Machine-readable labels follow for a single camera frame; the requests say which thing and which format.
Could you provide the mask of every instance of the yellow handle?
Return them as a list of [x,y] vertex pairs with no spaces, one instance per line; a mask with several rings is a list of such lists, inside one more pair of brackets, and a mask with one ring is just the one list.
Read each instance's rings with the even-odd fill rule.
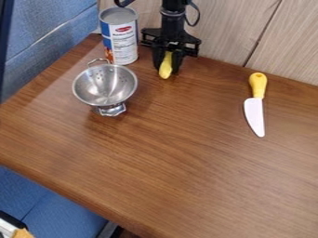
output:
[[163,62],[159,68],[159,75],[167,79],[172,73],[172,52],[167,51]]
[[267,77],[264,73],[253,73],[249,77],[249,84],[253,89],[253,97],[264,99]]

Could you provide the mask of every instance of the blue fabric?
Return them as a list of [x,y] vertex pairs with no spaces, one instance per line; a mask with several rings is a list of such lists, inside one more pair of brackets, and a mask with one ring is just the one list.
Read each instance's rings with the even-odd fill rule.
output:
[[0,100],[8,99],[73,46],[84,40],[97,27],[97,12],[97,6],[92,6],[7,61]]
[[96,4],[96,0],[15,0],[7,60]]
[[0,166],[0,210],[22,219],[41,198],[47,189]]
[[80,205],[50,193],[23,222],[39,238],[94,238],[107,221]]
[[107,220],[0,166],[0,210],[38,238],[95,237]]

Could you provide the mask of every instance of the metal colander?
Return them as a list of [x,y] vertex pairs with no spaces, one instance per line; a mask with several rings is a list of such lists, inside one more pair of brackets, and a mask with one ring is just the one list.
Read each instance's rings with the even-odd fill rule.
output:
[[73,82],[74,95],[85,104],[93,106],[93,110],[104,116],[116,116],[126,110],[125,101],[137,89],[137,76],[125,66],[100,64],[91,67],[94,59]]

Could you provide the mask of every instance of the black mount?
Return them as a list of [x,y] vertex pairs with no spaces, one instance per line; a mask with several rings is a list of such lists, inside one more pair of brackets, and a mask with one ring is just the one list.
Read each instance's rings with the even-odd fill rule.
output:
[[[126,7],[135,0],[120,2],[114,0],[119,7]],[[195,23],[189,23],[186,17],[186,6],[190,5],[198,12]],[[154,67],[159,70],[166,51],[172,52],[172,73],[177,73],[185,56],[197,57],[201,40],[184,30],[184,23],[195,26],[200,20],[200,10],[192,0],[163,0],[161,28],[144,28],[141,30],[144,46],[152,48]]]

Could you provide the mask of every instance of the yellow object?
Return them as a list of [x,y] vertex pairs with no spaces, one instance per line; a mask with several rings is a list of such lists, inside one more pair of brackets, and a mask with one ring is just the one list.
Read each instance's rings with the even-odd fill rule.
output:
[[14,232],[12,238],[34,238],[34,236],[25,229],[19,229]]
[[172,73],[172,52],[167,51],[159,68],[160,77],[167,79]]
[[253,73],[249,77],[249,84],[253,89],[253,97],[264,99],[267,77],[264,73]]

